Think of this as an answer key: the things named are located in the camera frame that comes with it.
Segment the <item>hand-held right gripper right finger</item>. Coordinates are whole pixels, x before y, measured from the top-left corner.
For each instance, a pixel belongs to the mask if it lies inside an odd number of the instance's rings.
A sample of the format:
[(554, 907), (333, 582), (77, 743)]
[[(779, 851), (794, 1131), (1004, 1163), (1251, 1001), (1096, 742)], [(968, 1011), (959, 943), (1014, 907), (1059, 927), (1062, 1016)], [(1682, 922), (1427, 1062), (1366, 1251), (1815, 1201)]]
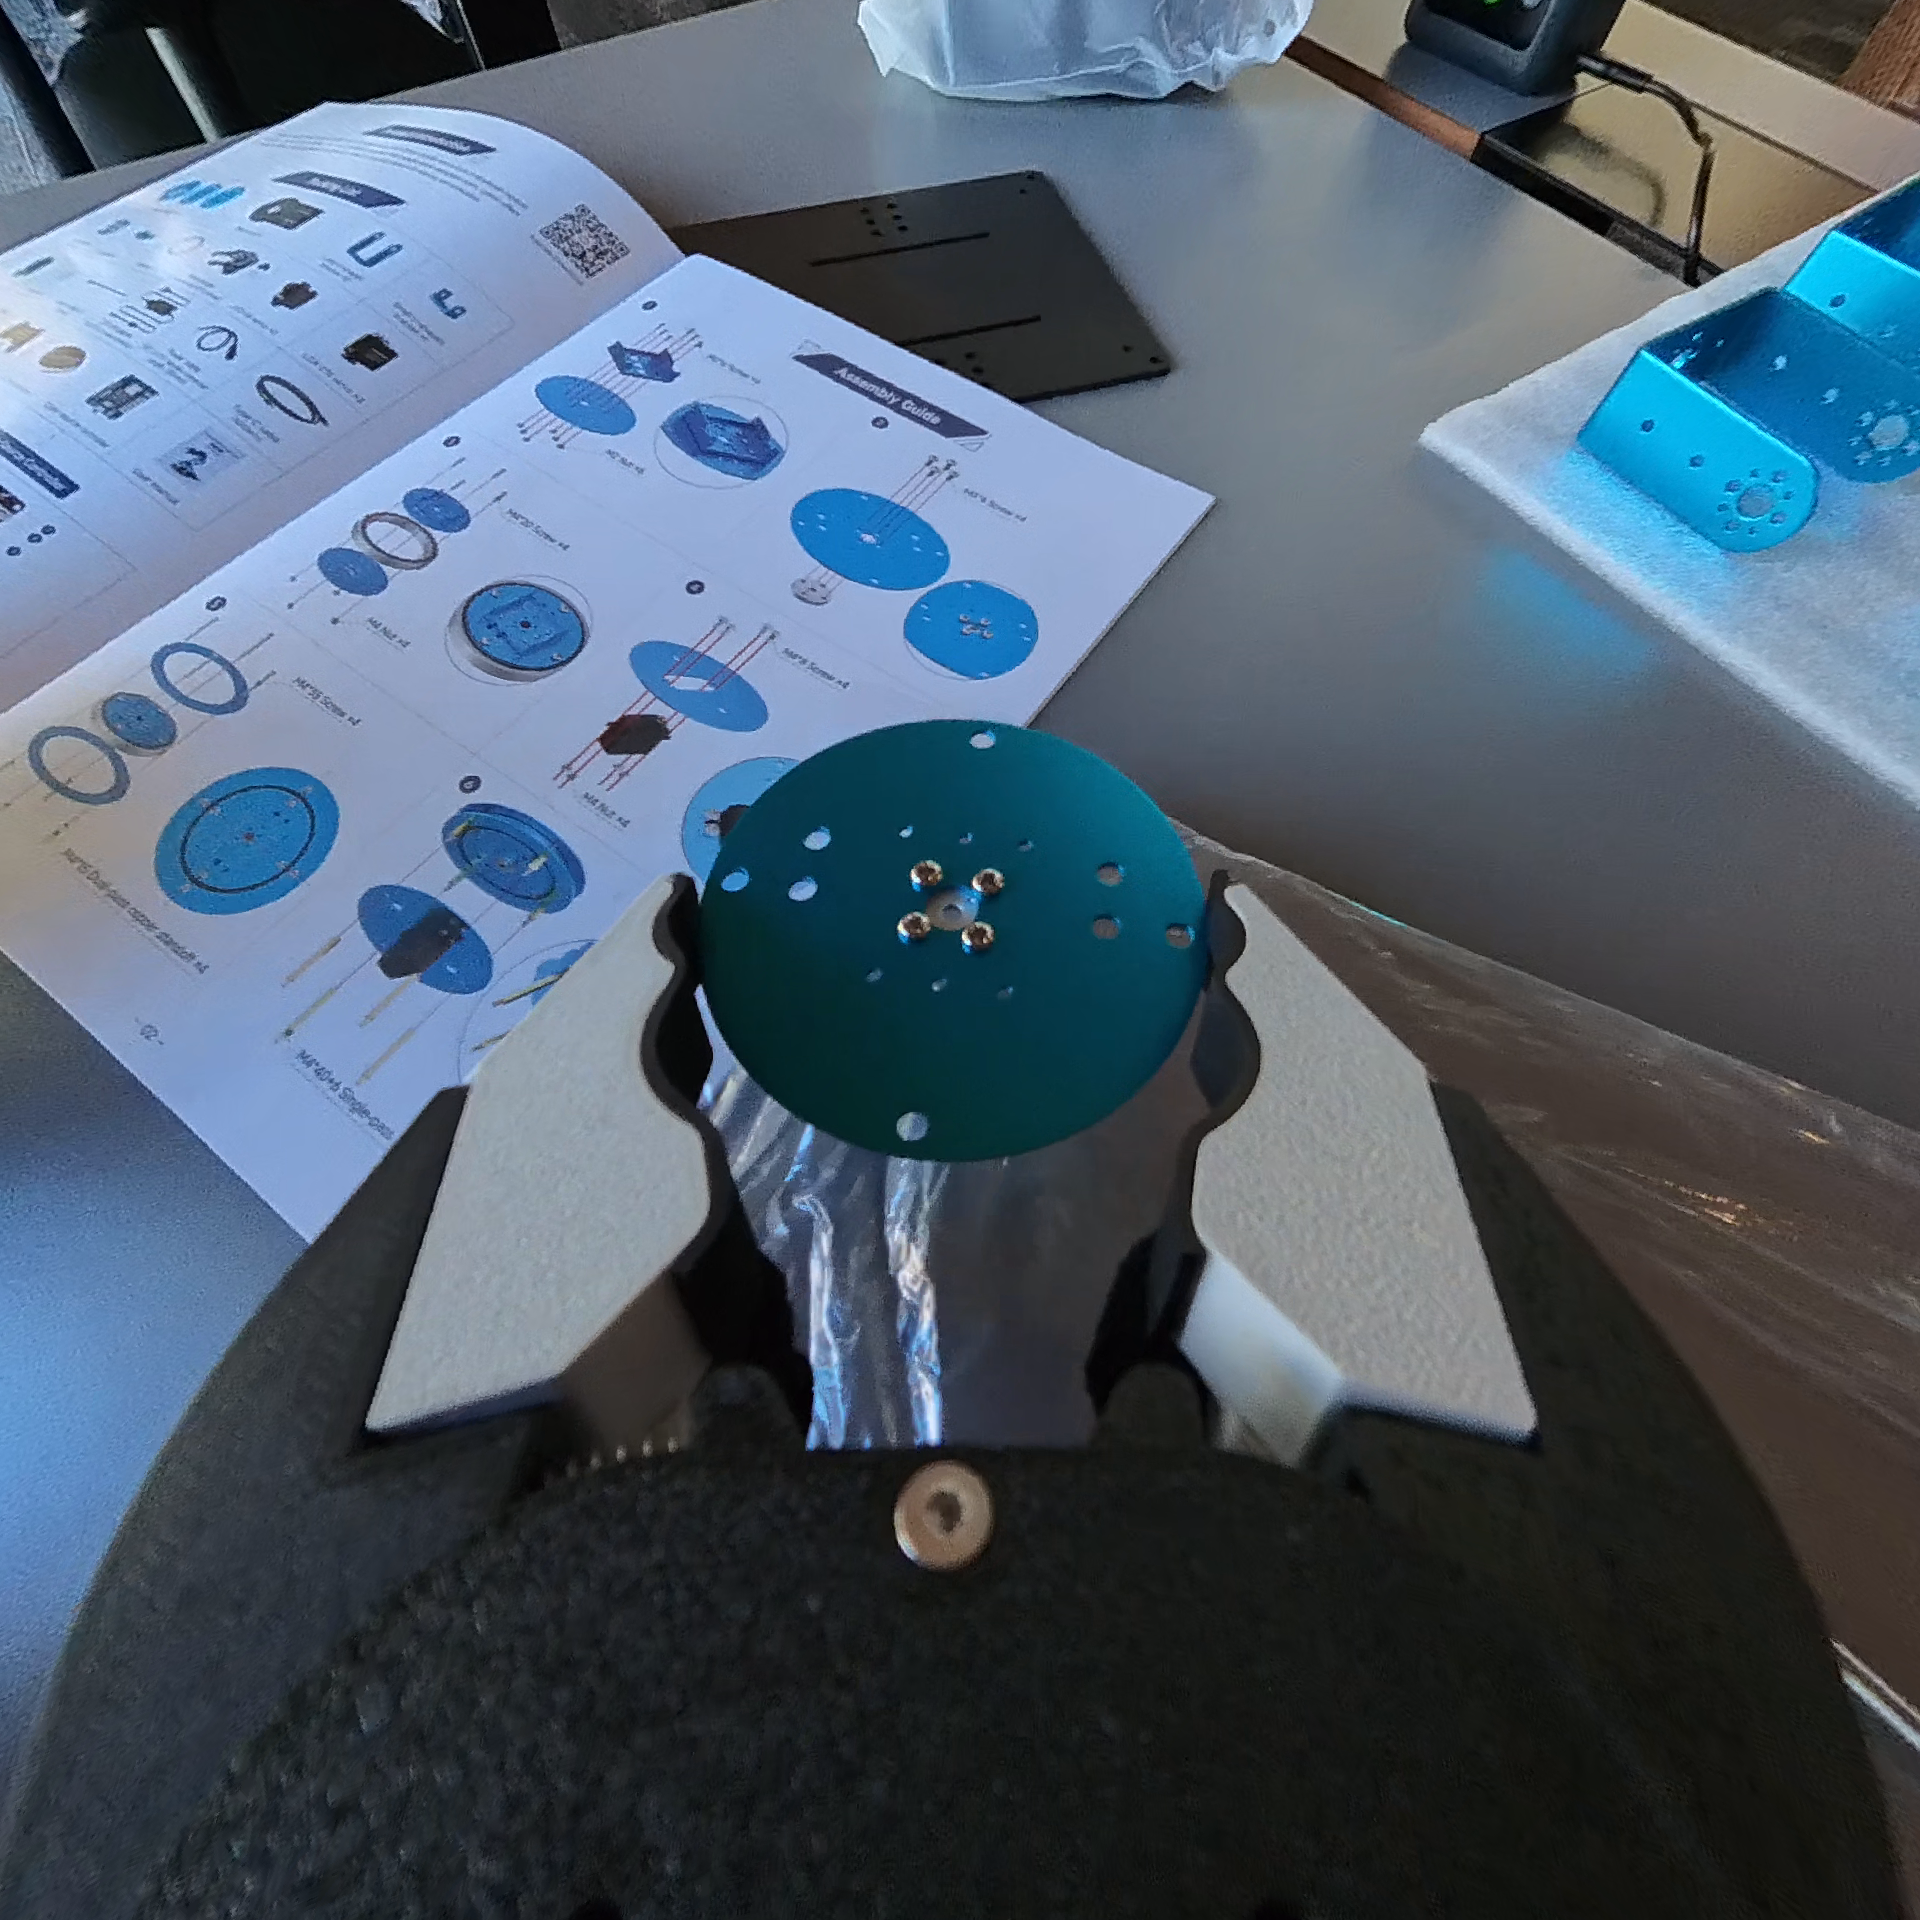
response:
[(1101, 1315), (1094, 1407), (1164, 1360), (1288, 1468), (1350, 1410), (1531, 1441), (1427, 1068), (1247, 887), (1211, 883), (1207, 935), (1192, 1054), (1207, 1113)]

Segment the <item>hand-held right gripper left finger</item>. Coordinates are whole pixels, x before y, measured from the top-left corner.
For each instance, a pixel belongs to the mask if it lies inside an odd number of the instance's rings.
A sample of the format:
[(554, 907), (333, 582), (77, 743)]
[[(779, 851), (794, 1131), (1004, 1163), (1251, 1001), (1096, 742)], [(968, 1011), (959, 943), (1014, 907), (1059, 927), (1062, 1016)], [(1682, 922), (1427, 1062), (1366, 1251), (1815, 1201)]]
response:
[(373, 1433), (559, 1404), (596, 1455), (666, 1446), (710, 1362), (680, 1278), (732, 1193), (696, 919), (691, 879), (656, 880), (475, 1071)]

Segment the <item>blue round metal disc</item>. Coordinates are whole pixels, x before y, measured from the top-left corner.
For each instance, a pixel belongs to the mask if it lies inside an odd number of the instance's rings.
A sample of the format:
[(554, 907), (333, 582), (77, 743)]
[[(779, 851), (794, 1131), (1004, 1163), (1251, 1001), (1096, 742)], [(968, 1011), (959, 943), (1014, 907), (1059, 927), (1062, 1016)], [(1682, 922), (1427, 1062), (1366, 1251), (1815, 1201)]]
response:
[(827, 1137), (989, 1162), (1114, 1115), (1184, 1036), (1207, 891), (1103, 759), (978, 720), (819, 753), (732, 827), (701, 905), (708, 1008)]

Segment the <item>clear plastic bag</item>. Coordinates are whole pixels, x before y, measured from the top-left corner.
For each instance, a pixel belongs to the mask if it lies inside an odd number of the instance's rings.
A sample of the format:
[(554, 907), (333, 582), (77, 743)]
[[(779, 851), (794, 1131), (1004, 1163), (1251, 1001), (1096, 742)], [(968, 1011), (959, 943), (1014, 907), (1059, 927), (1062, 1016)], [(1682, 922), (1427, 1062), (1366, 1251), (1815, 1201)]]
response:
[[(1740, 1443), (1853, 1662), (1918, 1699), (1918, 1144), (1184, 831), (1476, 1097)], [(1181, 1043), (1094, 1129), (950, 1170), (832, 1144), (723, 1048), (704, 1091), (808, 1356), (811, 1441), (1074, 1448), (1120, 1259), (1203, 1103)]]

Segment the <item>white assembly instruction sheet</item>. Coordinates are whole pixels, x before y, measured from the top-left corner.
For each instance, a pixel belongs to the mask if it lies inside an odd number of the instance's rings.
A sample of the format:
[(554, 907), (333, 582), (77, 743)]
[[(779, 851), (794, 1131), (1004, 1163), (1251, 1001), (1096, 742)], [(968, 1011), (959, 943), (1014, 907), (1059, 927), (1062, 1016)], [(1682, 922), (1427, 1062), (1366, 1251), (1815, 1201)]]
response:
[(4, 251), (4, 955), (310, 1236), (840, 737), (1026, 726), (1211, 499), (484, 113)]

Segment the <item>white foam sheet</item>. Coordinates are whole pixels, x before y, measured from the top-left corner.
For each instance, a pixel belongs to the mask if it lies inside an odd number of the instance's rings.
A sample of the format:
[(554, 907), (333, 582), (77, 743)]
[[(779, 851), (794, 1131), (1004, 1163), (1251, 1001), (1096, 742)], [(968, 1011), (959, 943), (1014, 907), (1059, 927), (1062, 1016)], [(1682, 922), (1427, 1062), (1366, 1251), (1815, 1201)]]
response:
[(1455, 408), (1427, 427), (1423, 447), (1671, 634), (1915, 801), (1915, 471), (1859, 482), (1829, 462), (1846, 450), (1853, 416), (1844, 403), (1861, 398), (1874, 375), (1872, 351), (1805, 304), (1813, 336), (1787, 362), (1787, 440), (1815, 465), (1818, 505), (1796, 535), (1763, 552), (1720, 552), (1578, 443), (1645, 340), (1765, 291), (1799, 302), (1787, 294), (1790, 278), (1844, 220)]

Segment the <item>black metal plate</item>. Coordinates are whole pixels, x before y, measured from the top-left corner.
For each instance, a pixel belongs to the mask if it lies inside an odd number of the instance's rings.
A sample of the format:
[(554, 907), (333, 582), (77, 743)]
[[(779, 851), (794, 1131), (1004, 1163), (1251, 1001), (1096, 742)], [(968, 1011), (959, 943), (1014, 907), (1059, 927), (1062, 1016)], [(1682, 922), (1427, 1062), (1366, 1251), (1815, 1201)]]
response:
[(669, 238), (1008, 400), (1173, 368), (1040, 172), (686, 224)]

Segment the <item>small grey charger device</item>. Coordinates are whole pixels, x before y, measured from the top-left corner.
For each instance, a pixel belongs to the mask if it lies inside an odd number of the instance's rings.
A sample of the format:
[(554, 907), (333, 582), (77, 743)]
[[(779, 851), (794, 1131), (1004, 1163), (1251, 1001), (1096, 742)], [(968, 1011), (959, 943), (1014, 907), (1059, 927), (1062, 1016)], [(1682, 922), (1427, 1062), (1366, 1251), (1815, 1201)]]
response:
[(1410, 3), (1406, 39), (1523, 97), (1570, 87), (1602, 50), (1626, 3)]

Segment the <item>white plastic-wrapped bundle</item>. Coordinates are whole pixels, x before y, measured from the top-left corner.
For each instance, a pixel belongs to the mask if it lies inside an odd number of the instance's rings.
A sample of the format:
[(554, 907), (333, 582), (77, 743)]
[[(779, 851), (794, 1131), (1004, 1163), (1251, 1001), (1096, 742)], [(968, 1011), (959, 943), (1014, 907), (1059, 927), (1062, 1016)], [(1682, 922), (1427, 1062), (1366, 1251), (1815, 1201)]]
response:
[(880, 73), (949, 98), (1160, 100), (1278, 62), (1310, 3), (861, 3)]

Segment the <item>blue metal U bracket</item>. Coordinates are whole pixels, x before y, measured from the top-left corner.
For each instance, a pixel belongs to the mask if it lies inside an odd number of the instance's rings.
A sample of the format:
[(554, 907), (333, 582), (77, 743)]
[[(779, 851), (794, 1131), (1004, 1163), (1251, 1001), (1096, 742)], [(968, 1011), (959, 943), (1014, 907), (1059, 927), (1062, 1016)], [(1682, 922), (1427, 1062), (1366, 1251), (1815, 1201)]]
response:
[(1726, 554), (1782, 544), (1818, 508), (1818, 470), (1787, 440), (1787, 362), (1810, 326), (1765, 291), (1645, 340), (1578, 443)]
[(1846, 450), (1829, 462), (1859, 482), (1915, 471), (1918, 371), (1918, 178), (1836, 224), (1787, 281), (1787, 294), (1852, 344), (1872, 351), (1877, 371), (1844, 408)]

